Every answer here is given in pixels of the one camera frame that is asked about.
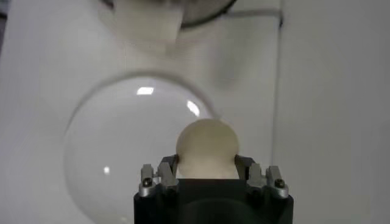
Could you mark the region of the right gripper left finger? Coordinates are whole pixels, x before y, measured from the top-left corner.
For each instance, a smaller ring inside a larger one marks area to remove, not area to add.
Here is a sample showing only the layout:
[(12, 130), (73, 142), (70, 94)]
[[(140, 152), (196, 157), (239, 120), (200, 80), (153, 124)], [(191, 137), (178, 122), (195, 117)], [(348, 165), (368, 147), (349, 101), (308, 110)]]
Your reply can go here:
[(140, 197), (152, 197), (159, 188), (163, 194), (175, 194), (178, 191), (179, 180), (176, 178), (177, 155), (164, 157), (154, 172), (151, 164), (144, 164), (141, 168), (141, 182), (139, 184)]

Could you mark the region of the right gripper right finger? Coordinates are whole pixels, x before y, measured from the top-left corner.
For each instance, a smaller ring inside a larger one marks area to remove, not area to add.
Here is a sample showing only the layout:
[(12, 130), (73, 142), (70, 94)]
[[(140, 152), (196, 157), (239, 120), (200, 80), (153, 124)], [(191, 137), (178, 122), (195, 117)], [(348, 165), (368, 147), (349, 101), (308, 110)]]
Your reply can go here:
[(274, 198), (288, 198), (289, 188), (278, 166), (269, 166), (265, 173), (252, 158), (236, 155), (235, 166), (240, 180), (244, 180), (251, 191), (269, 192)]

